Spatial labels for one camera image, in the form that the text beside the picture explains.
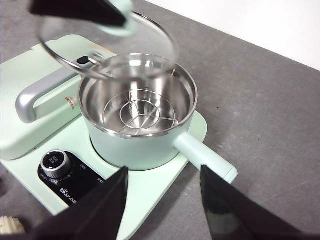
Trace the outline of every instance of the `black control panel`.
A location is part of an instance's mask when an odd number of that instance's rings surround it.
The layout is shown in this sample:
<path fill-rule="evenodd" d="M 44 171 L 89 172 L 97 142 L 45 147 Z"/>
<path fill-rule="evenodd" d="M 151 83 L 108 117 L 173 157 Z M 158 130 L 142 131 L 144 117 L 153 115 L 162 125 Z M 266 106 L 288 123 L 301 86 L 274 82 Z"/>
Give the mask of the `black control panel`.
<path fill-rule="evenodd" d="M 38 176 L 69 206 L 104 182 L 104 178 L 74 154 L 61 150 L 52 150 L 42 157 Z"/>

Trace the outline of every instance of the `gray countertop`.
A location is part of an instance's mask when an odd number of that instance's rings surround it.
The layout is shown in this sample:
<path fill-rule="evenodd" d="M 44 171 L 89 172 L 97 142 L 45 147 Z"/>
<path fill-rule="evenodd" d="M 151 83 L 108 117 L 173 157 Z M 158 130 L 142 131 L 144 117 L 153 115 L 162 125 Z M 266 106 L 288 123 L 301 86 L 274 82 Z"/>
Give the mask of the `gray countertop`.
<path fill-rule="evenodd" d="M 205 144 L 235 165 L 234 186 L 298 229 L 320 232 L 320 72 L 150 3 L 199 92 Z M 38 44 L 29 2 L 1 1 L 1 62 Z M 209 239 L 200 174 L 190 164 L 133 239 Z M 1 215 L 31 229 L 50 213 L 1 168 Z"/>

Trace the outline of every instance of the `pot handle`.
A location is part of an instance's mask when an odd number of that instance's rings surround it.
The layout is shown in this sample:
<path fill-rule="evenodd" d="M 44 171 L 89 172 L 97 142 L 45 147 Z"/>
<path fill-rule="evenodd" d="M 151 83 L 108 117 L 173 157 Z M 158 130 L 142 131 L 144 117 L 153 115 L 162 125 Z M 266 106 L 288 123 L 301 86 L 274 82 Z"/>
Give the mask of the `pot handle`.
<path fill-rule="evenodd" d="M 174 146 L 192 163 L 199 171 L 201 165 L 218 174 L 226 182 L 232 183 L 237 175 L 237 169 L 228 161 L 193 137 L 190 133 L 184 132 L 178 136 Z"/>

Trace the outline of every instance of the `pot rim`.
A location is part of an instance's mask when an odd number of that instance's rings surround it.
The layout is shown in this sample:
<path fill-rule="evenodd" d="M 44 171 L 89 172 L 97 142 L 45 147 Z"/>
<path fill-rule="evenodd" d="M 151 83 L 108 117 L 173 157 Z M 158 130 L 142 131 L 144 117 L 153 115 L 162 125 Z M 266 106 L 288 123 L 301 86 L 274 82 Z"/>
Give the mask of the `pot rim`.
<path fill-rule="evenodd" d="M 196 82 L 195 80 L 193 79 L 193 77 L 190 75 L 189 72 L 187 72 L 182 66 L 180 66 L 179 64 L 176 64 L 175 67 L 174 67 L 174 70 L 176 68 L 180 68 L 181 69 L 181 73 L 185 74 L 186 77 L 190 80 L 190 82 L 192 83 L 192 87 L 194 88 L 194 102 L 193 102 L 193 106 L 191 108 L 191 110 L 188 112 L 188 114 L 185 116 L 185 118 L 180 121 L 177 125 L 171 127 L 171 128 L 168 128 L 166 130 L 163 130 L 163 131 L 160 131 L 160 132 L 156 132 L 156 133 L 153 133 L 153 134 L 142 134 L 142 135 L 131 135 L 131 134 L 123 134 L 123 133 L 119 133 L 119 132 L 115 132 L 113 130 L 110 130 L 110 129 L 107 129 L 103 126 L 101 126 L 100 124 L 98 124 L 96 121 L 94 121 L 88 113 L 86 113 L 84 111 L 84 108 L 83 108 L 83 105 L 82 105 L 82 101 L 81 101 L 81 98 L 80 98 L 80 89 L 81 89 L 81 86 L 84 82 L 85 79 L 87 79 L 88 77 L 84 76 L 79 84 L 79 87 L 78 87 L 78 93 L 77 93 L 77 97 L 78 97 L 78 104 L 79 104 L 79 107 L 80 107 L 80 110 L 81 110 L 81 113 L 82 115 L 84 116 L 84 118 L 90 122 L 90 124 L 92 124 L 96 129 L 98 129 L 99 131 L 103 132 L 103 133 L 106 133 L 106 134 L 109 134 L 111 136 L 115 136 L 115 137 L 118 137 L 118 138 L 122 138 L 122 139 L 150 139 L 150 138 L 156 138 L 156 137 L 161 137 L 161 136 L 164 136 L 164 135 L 168 135 L 171 131 L 177 129 L 177 128 L 180 128 L 182 127 L 183 125 L 185 125 L 185 123 L 188 122 L 188 120 L 193 116 L 195 110 L 196 110 L 196 106 L 197 106 L 197 103 L 198 103 L 198 88 L 197 88 L 197 85 L 196 85 Z"/>

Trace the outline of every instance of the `brand logo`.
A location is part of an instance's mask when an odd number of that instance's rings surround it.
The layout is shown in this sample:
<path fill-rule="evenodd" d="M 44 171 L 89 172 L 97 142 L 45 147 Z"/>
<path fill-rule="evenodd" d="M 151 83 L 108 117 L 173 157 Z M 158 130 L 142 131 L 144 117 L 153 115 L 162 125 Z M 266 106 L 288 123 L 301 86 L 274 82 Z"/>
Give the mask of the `brand logo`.
<path fill-rule="evenodd" d="M 77 203 L 77 201 L 68 194 L 68 190 L 67 190 L 67 189 L 61 188 L 61 189 L 60 189 L 60 193 L 61 193 L 65 198 L 67 198 L 71 203 L 73 203 L 73 204 Z"/>
<path fill-rule="evenodd" d="M 74 110 L 75 109 L 75 105 L 72 102 L 72 100 L 70 98 L 68 98 L 67 96 L 64 98 L 65 100 L 67 100 L 67 102 L 70 104 L 71 109 Z"/>

